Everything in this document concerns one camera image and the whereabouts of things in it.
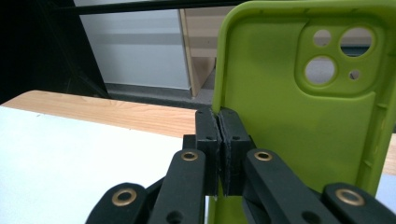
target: black rod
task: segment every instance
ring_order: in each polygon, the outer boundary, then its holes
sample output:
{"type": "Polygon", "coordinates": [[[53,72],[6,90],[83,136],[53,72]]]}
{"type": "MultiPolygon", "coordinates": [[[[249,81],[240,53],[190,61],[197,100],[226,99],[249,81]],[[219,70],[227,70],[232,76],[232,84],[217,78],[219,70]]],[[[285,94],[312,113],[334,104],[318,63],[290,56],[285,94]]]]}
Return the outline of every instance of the black rod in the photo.
{"type": "Polygon", "coordinates": [[[106,4],[85,7],[53,7],[52,12],[65,15],[90,15],[133,11],[151,11],[192,7],[236,6],[241,0],[152,0],[131,3],[106,4]]]}

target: black plastic linkage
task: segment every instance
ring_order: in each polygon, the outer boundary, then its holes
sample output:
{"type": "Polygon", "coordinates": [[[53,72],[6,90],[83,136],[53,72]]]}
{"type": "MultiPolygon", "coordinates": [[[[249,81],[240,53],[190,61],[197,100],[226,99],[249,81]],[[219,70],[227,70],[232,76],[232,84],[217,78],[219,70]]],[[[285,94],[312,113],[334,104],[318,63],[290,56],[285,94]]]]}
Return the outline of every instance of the black plastic linkage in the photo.
{"type": "Polygon", "coordinates": [[[146,199],[146,205],[148,207],[148,210],[152,211],[154,208],[154,204],[157,201],[158,194],[160,193],[161,186],[163,185],[163,180],[165,177],[157,180],[154,184],[146,188],[146,192],[148,193],[147,199],[146,199]]]}
{"type": "Polygon", "coordinates": [[[149,216],[146,199],[147,192],[142,186],[119,184],[105,193],[91,211],[86,223],[146,223],[149,216]]]}
{"type": "MultiPolygon", "coordinates": [[[[339,223],[275,152],[250,150],[245,169],[251,189],[257,194],[271,223],[339,223]]],[[[247,200],[256,200],[249,196],[251,192],[244,192],[247,200]]]]}
{"type": "Polygon", "coordinates": [[[204,223],[204,185],[205,153],[195,149],[177,152],[148,223],[204,223]]]}
{"type": "Polygon", "coordinates": [[[367,192],[337,183],[325,187],[323,203],[342,223],[396,223],[396,215],[367,192]]]}
{"type": "Polygon", "coordinates": [[[246,1],[240,0],[154,0],[130,3],[106,4],[85,7],[54,7],[53,13],[64,15],[89,15],[133,11],[150,11],[192,7],[236,6],[246,1]]]}
{"type": "Polygon", "coordinates": [[[206,155],[205,194],[217,196],[221,136],[216,117],[210,109],[200,109],[195,113],[195,134],[195,148],[206,155]]]}
{"type": "Polygon", "coordinates": [[[222,108],[218,118],[223,140],[220,152],[223,193],[225,196],[242,195],[245,184],[243,161],[254,143],[235,111],[222,108]]]}
{"type": "Polygon", "coordinates": [[[195,134],[184,134],[182,149],[195,148],[196,147],[195,141],[196,141],[195,134]]]}
{"type": "Polygon", "coordinates": [[[253,203],[246,198],[242,199],[242,207],[248,224],[269,224],[272,223],[268,213],[261,204],[253,203]]]}

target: white wall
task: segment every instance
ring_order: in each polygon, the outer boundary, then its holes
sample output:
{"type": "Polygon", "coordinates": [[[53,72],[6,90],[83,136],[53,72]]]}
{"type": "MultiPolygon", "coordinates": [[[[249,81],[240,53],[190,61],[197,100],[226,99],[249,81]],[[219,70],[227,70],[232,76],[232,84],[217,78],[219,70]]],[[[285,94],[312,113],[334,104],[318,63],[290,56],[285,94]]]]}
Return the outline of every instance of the white wall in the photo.
{"type": "MultiPolygon", "coordinates": [[[[133,2],[75,0],[76,6],[133,2]]],[[[189,90],[177,10],[80,16],[105,83],[189,90]]]]}

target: white surface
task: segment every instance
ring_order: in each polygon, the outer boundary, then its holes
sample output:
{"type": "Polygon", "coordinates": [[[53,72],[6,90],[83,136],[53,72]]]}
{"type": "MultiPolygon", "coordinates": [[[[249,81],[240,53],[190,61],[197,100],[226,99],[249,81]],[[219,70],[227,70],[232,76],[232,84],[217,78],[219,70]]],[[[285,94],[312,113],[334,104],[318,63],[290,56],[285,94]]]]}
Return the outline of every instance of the white surface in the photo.
{"type": "Polygon", "coordinates": [[[396,175],[381,175],[375,197],[396,214],[396,175]]]}
{"type": "Polygon", "coordinates": [[[0,223],[84,223],[105,192],[165,176],[180,138],[0,106],[0,223]]]}
{"type": "MultiPolygon", "coordinates": [[[[133,2],[75,0],[76,6],[133,2]]],[[[177,10],[80,16],[105,83],[189,90],[177,10]]]]}

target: lime green phone case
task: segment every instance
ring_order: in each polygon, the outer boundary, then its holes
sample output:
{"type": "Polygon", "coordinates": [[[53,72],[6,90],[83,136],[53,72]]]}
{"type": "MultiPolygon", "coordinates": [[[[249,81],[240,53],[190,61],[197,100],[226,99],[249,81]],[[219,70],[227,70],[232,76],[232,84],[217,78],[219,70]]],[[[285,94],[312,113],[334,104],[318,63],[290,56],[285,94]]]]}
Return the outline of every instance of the lime green phone case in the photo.
{"type": "Polygon", "coordinates": [[[346,182],[375,194],[396,118],[395,78],[395,1],[251,1],[221,26],[213,109],[235,110],[256,145],[310,188],[346,182]],[[371,36],[358,57],[344,53],[354,28],[371,36]],[[327,39],[316,40],[320,33],[327,39]]]}

